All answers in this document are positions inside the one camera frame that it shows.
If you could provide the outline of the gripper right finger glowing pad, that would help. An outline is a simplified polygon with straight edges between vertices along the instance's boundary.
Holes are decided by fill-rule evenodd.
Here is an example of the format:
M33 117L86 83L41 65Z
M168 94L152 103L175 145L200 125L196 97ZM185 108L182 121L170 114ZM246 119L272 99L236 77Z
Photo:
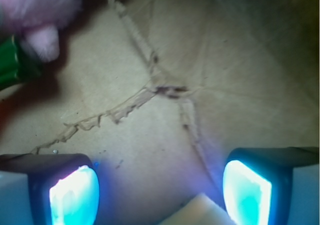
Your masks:
M237 225L318 225L317 147L236 148L223 171L223 198Z

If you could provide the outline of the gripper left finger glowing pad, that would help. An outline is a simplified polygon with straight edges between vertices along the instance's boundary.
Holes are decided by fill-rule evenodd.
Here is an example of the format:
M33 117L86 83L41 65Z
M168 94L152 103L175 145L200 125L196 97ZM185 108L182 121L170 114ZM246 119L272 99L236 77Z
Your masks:
M2 154L2 225L93 225L100 184L88 156Z

